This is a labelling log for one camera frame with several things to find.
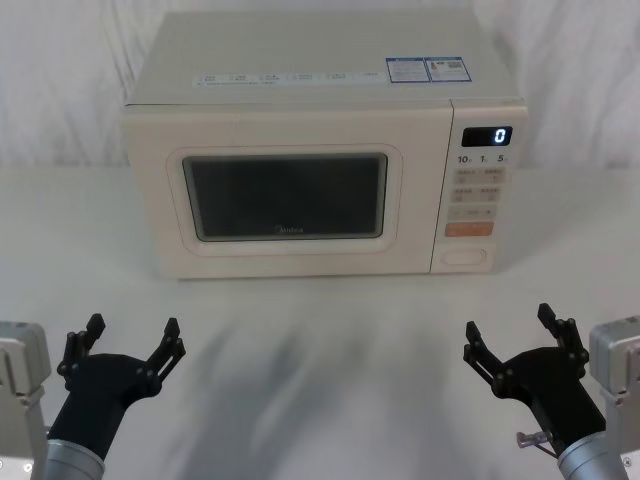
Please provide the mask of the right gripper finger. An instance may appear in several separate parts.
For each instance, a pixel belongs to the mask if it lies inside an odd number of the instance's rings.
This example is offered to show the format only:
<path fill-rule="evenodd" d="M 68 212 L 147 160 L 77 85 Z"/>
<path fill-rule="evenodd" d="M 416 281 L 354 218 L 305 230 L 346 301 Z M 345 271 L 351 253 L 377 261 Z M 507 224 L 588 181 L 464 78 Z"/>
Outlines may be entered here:
<path fill-rule="evenodd" d="M 508 396 L 510 383 L 508 364 L 499 360 L 486 346 L 473 321 L 465 327 L 467 343 L 463 349 L 463 360 L 491 387 L 495 396 Z"/>
<path fill-rule="evenodd" d="M 582 379 L 586 375 L 585 365 L 589 361 L 589 353 L 583 345 L 576 321 L 573 318 L 557 318 L 548 303 L 539 305 L 537 318 L 556 340 L 577 378 Z"/>

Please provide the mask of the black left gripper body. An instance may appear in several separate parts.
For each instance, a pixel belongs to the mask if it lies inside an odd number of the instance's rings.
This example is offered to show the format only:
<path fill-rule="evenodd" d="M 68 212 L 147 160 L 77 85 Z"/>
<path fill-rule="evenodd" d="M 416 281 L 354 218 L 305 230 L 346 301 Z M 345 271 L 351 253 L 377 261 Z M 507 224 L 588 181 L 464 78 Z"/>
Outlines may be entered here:
<path fill-rule="evenodd" d="M 161 390 L 161 376 L 147 362 L 120 354 L 63 361 L 57 373 L 68 395 L 48 438 L 86 449 L 110 448 L 127 409 Z"/>

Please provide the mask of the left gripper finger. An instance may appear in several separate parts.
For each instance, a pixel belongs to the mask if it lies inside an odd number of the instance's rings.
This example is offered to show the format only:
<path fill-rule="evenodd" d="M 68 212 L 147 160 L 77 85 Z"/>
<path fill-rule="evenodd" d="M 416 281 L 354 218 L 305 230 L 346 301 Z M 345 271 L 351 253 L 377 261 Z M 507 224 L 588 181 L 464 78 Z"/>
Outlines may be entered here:
<path fill-rule="evenodd" d="M 79 366 L 81 359 L 87 357 L 95 342 L 101 337 L 106 328 L 104 318 L 100 313 L 94 313 L 84 330 L 69 332 L 63 358 L 57 367 L 57 373 L 64 379 L 68 379 L 72 372 Z"/>
<path fill-rule="evenodd" d="M 145 362 L 143 379 L 145 395 L 156 396 L 160 393 L 164 380 L 186 355 L 181 330 L 176 318 L 170 318 L 165 326 L 159 346 Z"/>

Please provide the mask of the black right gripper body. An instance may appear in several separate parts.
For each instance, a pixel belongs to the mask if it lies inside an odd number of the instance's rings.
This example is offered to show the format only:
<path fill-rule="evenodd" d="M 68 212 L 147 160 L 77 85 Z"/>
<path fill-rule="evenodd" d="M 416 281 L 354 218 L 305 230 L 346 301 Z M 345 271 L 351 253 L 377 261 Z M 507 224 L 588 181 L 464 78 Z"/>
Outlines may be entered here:
<path fill-rule="evenodd" d="M 502 362 L 491 361 L 491 389 L 501 399 L 524 403 L 553 448 L 605 430 L 604 416 L 581 383 L 586 350 L 542 347 Z"/>

